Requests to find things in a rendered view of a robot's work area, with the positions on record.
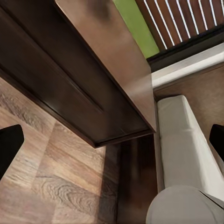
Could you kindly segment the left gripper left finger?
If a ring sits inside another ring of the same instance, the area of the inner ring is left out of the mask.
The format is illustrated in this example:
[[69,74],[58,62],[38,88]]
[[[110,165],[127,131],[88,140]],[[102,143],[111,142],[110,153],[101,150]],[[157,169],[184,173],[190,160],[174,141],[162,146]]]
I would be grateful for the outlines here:
[[0,180],[24,142],[20,124],[0,129]]

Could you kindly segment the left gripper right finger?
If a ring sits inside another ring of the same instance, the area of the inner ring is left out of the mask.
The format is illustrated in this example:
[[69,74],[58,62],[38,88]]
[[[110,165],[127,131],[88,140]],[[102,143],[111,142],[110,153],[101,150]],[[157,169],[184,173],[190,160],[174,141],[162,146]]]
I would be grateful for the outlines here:
[[214,124],[210,132],[209,140],[224,162],[224,126]]

